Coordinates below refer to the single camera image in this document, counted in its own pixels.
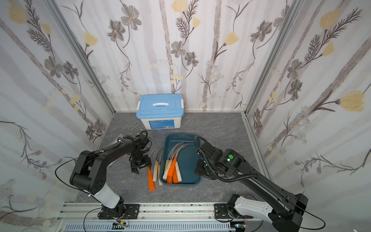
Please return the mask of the wooden handle sickle group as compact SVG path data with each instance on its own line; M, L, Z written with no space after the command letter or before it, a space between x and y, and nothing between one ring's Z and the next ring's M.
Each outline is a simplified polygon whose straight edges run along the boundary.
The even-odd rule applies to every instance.
M175 162L177 161L178 154L180 153L183 145L184 142L180 142L170 150L165 164L164 174L162 177L163 180L167 180L167 176L170 176L169 172L173 172L175 170Z

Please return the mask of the orange handle sickle group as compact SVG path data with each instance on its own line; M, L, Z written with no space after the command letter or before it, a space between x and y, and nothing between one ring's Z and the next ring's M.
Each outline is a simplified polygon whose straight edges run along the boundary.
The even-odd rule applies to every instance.
M167 184L172 184L173 183L173 177L167 176Z

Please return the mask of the thin orange handle sickle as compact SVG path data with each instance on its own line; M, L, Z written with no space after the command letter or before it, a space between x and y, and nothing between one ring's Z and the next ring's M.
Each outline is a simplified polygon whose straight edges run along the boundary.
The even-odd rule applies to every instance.
M172 180L173 180L173 184L178 184L179 183L178 178L177 178L176 170L173 171Z

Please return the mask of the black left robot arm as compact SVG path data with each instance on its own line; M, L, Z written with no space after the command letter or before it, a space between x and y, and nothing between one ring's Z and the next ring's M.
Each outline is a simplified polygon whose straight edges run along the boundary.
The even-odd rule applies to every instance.
M147 154L151 144L146 132L141 132L135 136L119 137L116 143L101 150L80 153L69 183L87 192L101 204L99 219L121 219L128 213L123 197L106 183L109 164L128 154L131 172L139 174L140 169L151 167L151 159Z

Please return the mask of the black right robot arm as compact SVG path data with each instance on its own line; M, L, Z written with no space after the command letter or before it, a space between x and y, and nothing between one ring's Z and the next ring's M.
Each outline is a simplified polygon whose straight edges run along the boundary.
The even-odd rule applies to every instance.
M308 198L279 187L257 171L232 149L222 151L209 142L195 145L201 159L195 174L225 183L240 182L262 198L249 200L233 194L227 202L227 212L234 218L249 216L269 222L279 232L300 230Z

